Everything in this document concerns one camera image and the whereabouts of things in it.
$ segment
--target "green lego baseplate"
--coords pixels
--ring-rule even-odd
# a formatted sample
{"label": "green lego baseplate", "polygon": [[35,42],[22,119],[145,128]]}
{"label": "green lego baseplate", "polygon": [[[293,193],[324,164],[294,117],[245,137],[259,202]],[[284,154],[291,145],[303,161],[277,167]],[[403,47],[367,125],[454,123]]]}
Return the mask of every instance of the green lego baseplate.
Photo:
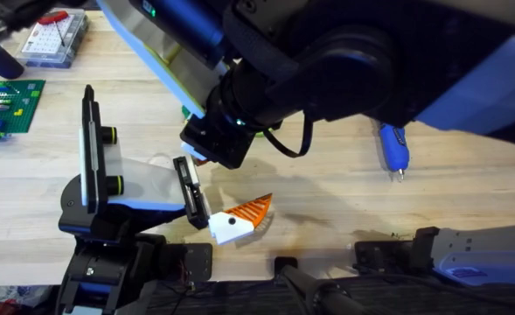
{"label": "green lego baseplate", "polygon": [[6,133],[26,133],[38,106],[44,80],[0,81],[0,100],[10,100],[8,110],[0,111],[4,125],[0,129]]}

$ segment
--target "wooden table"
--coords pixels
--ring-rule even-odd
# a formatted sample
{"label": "wooden table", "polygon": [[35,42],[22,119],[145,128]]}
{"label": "wooden table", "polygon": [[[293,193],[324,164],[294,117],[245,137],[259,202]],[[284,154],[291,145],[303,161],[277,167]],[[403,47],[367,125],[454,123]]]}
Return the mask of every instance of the wooden table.
{"label": "wooden table", "polygon": [[[180,104],[98,11],[71,69],[29,68],[21,79],[45,79],[30,132],[0,143],[0,285],[59,284],[74,248],[59,231],[60,194],[79,172],[80,100],[91,84],[102,121],[119,129],[122,155],[165,164],[182,154]],[[15,42],[7,48],[16,50]],[[297,148],[302,117],[276,135]],[[515,225],[515,145],[407,127],[412,152],[404,183],[383,170],[377,130],[364,116],[316,123],[310,153],[291,159],[264,138],[243,166],[198,169],[214,212],[273,193],[256,233],[214,247],[212,280],[267,279],[272,259],[296,256],[315,277],[347,276],[349,244],[417,228],[479,229]],[[214,243],[187,219],[153,228],[174,242]]]}

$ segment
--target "screw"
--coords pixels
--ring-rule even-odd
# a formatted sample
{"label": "screw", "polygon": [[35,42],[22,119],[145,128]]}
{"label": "screw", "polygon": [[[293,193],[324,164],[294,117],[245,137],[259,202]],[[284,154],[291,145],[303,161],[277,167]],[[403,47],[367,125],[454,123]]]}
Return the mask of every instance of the screw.
{"label": "screw", "polygon": [[257,6],[253,0],[245,0],[242,4],[248,13],[255,13],[257,11]]}

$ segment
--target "plastic storage box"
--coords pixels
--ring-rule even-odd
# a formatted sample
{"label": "plastic storage box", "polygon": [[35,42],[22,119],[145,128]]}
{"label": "plastic storage box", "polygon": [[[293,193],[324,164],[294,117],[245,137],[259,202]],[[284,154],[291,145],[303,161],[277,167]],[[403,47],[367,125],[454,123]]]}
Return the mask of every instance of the plastic storage box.
{"label": "plastic storage box", "polygon": [[57,24],[35,24],[20,44],[16,58],[28,67],[69,68],[84,39],[88,20],[84,10],[54,8],[66,11],[68,17]]}

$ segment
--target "blue screwdriver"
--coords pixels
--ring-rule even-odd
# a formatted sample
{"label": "blue screwdriver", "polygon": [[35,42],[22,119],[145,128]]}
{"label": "blue screwdriver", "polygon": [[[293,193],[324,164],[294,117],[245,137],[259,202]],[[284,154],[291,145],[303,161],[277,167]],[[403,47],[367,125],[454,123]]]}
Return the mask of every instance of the blue screwdriver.
{"label": "blue screwdriver", "polygon": [[381,123],[379,137],[386,156],[387,167],[391,172],[398,172],[400,181],[402,181],[405,179],[405,170],[408,168],[408,159],[410,158],[407,140],[405,140],[405,129]]}

